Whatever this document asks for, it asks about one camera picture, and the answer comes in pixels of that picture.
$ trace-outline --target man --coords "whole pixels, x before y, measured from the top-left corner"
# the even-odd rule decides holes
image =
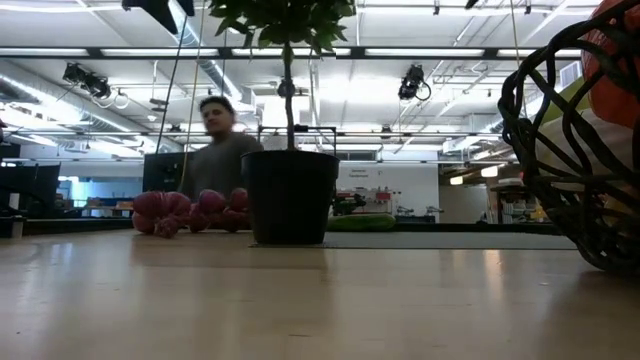
[[[225,97],[204,99],[200,115],[213,141],[196,151],[187,164],[181,192],[195,199],[202,190],[211,189],[228,197],[233,189],[243,187],[240,158],[249,152],[262,151],[262,145],[250,135],[233,132],[236,113]]]

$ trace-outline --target black woven basket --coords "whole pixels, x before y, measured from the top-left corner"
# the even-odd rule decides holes
[[[640,5],[640,0],[626,0],[600,15],[567,27],[549,44],[528,56],[518,71],[507,78],[498,102],[504,118],[504,140],[513,149],[523,167],[523,181],[540,201],[547,216],[577,245],[581,255],[590,264],[606,271],[637,273],[640,270],[640,201],[620,190],[620,184],[640,191],[640,121],[633,131],[633,169],[629,169],[614,156],[594,128],[576,111],[580,100],[603,76],[617,86],[635,94],[640,101],[640,79],[633,65],[640,57],[640,33],[631,34],[624,29],[623,18],[629,9]],[[618,52],[613,55],[599,46],[581,40],[588,32],[598,29],[614,39]],[[595,56],[600,69],[587,79],[572,99],[565,101],[555,90],[555,54],[561,49],[581,49]],[[630,71],[618,65],[626,60]],[[547,67],[547,79],[535,69],[542,63]],[[520,117],[523,107],[524,81],[529,76],[544,94],[542,107],[533,122]],[[551,102],[563,111],[563,134],[577,155],[576,162],[539,132],[543,116]],[[593,175],[592,164],[576,141],[575,133],[587,143],[610,174]],[[536,158],[536,142],[547,146],[572,171],[569,173]],[[580,191],[567,190],[561,183],[581,184]],[[603,199],[619,201],[632,210],[632,214],[605,208]],[[611,225],[607,219],[616,219]]]

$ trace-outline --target white ceiling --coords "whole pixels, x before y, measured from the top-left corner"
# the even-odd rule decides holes
[[[525,1],[514,2],[517,7],[524,7]],[[81,7],[82,4],[93,7],[113,6],[119,3],[120,1],[99,0],[4,0],[1,5],[41,10],[43,8],[73,10]],[[412,10],[403,12],[401,9],[393,11],[376,11],[375,9],[375,6],[380,5],[433,6],[433,3],[433,0],[366,0],[365,10],[360,14],[359,31],[356,31],[355,17],[344,21],[344,25],[348,27],[345,34],[349,41],[346,45],[355,46],[359,43],[361,46],[451,46],[465,26],[472,21],[464,36],[460,38],[458,46],[514,47],[514,30],[509,15],[487,16],[488,10],[484,13],[478,12],[482,16],[475,18],[464,13],[462,16],[446,15],[447,9],[461,7],[466,0],[441,0],[440,5],[443,9],[439,16]],[[485,6],[509,9],[509,3],[509,0],[488,0]],[[531,3],[535,9],[548,11],[562,3],[569,4],[569,7],[538,30],[536,28],[545,21],[547,15],[536,12],[530,15],[516,14],[520,46],[538,47],[546,44],[559,30],[569,24],[585,20],[587,18],[584,15],[585,9],[597,5],[599,1],[532,0]],[[580,15],[567,14],[572,11],[579,11]],[[197,10],[196,16],[189,19],[193,29],[200,29],[201,15],[201,10]],[[214,36],[219,21],[208,16],[204,19],[203,45],[242,45],[242,36],[233,33],[227,34],[225,44],[224,36]],[[113,10],[94,13],[0,10],[0,31],[3,34],[0,46],[176,46],[174,38],[147,13],[139,9],[131,12]],[[49,82],[68,87],[68,84],[61,79],[66,66],[63,60],[12,60],[12,63]],[[224,67],[227,76],[236,85],[254,88],[256,91],[269,88],[270,84],[279,82],[283,75],[282,64],[278,60],[228,60],[218,63]],[[322,125],[338,126],[343,129],[378,130],[382,124],[394,123],[403,110],[403,104],[400,104],[397,98],[400,78],[412,63],[415,61],[336,59],[314,61],[320,79],[319,120]],[[159,121],[151,123],[147,119],[152,107],[149,99],[151,98],[153,62],[88,60],[81,61],[81,64],[87,69],[107,76],[113,87],[121,88],[132,100],[126,109],[111,107],[110,110],[146,127],[152,129],[158,127]],[[425,72],[429,73],[437,65],[437,61],[423,61],[421,64]],[[566,64],[566,62],[560,63],[558,67]],[[173,65],[173,61],[159,62],[160,74],[156,98],[166,96]],[[178,65],[176,86],[172,89],[172,101],[168,111],[168,121],[171,123],[188,122],[196,66],[194,61],[189,60],[181,60]],[[470,95],[456,100],[448,111],[442,113],[448,102],[459,98],[462,90],[467,89],[476,80],[478,74],[471,70],[474,66],[478,66],[478,69],[488,67],[492,71],[486,79],[470,91]],[[488,61],[481,64],[477,61],[445,61],[429,81],[437,83],[433,85],[435,92],[433,101],[423,106],[417,112],[418,116],[402,119],[401,123],[408,126],[406,128],[408,131],[439,128],[446,131],[478,130],[478,124],[471,124],[471,119],[482,118],[486,122],[486,119],[497,114],[495,104],[499,97],[501,83],[516,68],[514,61]],[[308,86],[309,66],[306,60],[294,62],[293,76],[298,86]],[[439,89],[443,81],[448,81],[448,84]],[[202,71],[199,72],[197,84],[196,102],[204,98],[207,95],[207,88],[212,86]],[[491,97],[488,96],[489,89],[492,90]],[[72,91],[85,96],[82,91],[76,89]],[[264,101],[264,98],[258,97],[258,103]],[[308,113],[303,113],[302,121],[309,121],[308,119]]]

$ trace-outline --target wooden table surface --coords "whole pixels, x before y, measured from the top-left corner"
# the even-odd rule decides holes
[[[639,282],[576,251],[250,241],[119,231],[0,243],[0,358],[640,358]]]

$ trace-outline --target ceiling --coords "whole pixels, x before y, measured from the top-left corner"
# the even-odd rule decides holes
[[[471,12],[462,10],[466,0],[440,0],[438,16],[432,14],[433,0],[359,0],[358,16],[346,19],[343,24],[347,26],[345,35],[348,41],[336,43],[335,46],[515,47],[514,38],[517,38],[520,47],[540,47],[561,29],[588,18],[587,14],[599,2],[514,1],[517,23],[514,35],[509,0],[481,0],[478,8]],[[196,16],[188,20],[188,25],[198,33],[202,25],[200,8],[203,2],[196,0],[195,3],[198,8]],[[529,4],[532,12],[526,15],[523,12]],[[120,1],[5,0],[0,5],[0,30],[3,34],[0,47],[177,45],[176,38],[146,12],[141,9],[125,12],[119,5]],[[214,36],[218,24],[217,19],[204,16],[201,34],[203,46],[242,45],[244,39],[240,34],[227,32],[223,36]],[[0,63],[3,61],[35,76],[26,85],[44,92],[48,91],[45,89],[52,89],[49,85],[58,85],[69,91],[60,101],[66,101],[85,112],[91,112],[94,108],[86,92],[76,88],[69,90],[69,84],[62,80],[68,60],[0,59]],[[79,63],[87,70],[108,77],[114,94],[120,90],[129,98],[128,105],[122,109],[116,105],[123,107],[126,98],[121,96],[116,99],[106,112],[101,113],[102,117],[119,116],[140,126],[135,128],[137,131],[160,129],[162,114],[151,111],[153,105],[149,99],[152,96],[161,99],[167,96],[174,61],[158,61],[155,85],[154,62],[150,60],[81,60]],[[232,59],[216,60],[216,63],[237,88],[252,90],[255,95],[254,106],[248,106],[249,111],[241,118],[249,129],[255,129],[264,104],[276,98],[273,89],[283,76],[281,62],[275,59]],[[409,66],[416,63],[431,75],[427,82],[433,89],[432,98],[424,103],[400,102],[397,96],[400,79]],[[557,68],[568,64],[559,61]],[[177,64],[166,117],[167,126],[173,124],[180,125],[183,130],[188,129],[191,110],[197,106],[197,102],[205,98],[208,91],[217,93],[216,85],[202,68],[196,79],[197,68],[198,64],[193,60],[180,60]],[[292,71],[294,83],[304,88],[305,94],[310,87],[310,71],[317,72],[317,121],[322,126],[335,126],[342,131],[369,132],[379,131],[384,124],[392,124],[394,130],[405,132],[470,132],[486,131],[487,126],[496,121],[496,101],[501,84],[516,69],[516,61],[447,60],[440,63],[437,60],[324,58],[311,62],[296,60]],[[532,94],[536,91],[532,84],[527,85],[527,90]],[[114,96],[99,103],[106,106],[113,102]],[[295,101],[301,109],[300,122],[311,124],[309,98],[301,96]],[[150,121],[149,115],[160,118]],[[203,130],[197,111],[194,112],[191,130]],[[186,137],[174,140],[182,144]],[[203,137],[191,140],[201,143],[208,141]],[[412,144],[441,144],[445,140],[444,137],[418,138]],[[340,141],[375,143],[380,142],[380,138],[344,138]]]

